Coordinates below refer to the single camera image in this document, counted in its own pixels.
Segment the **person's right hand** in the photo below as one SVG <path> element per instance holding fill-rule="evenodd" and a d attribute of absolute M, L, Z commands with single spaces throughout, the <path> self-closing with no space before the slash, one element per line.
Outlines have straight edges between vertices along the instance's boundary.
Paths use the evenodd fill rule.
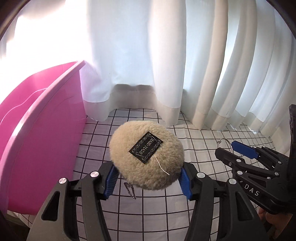
<path fill-rule="evenodd" d="M 270 240 L 295 240 L 295 215 L 290 213 L 273 215 L 259 208 L 258 216 L 261 221 L 272 225 Z"/>

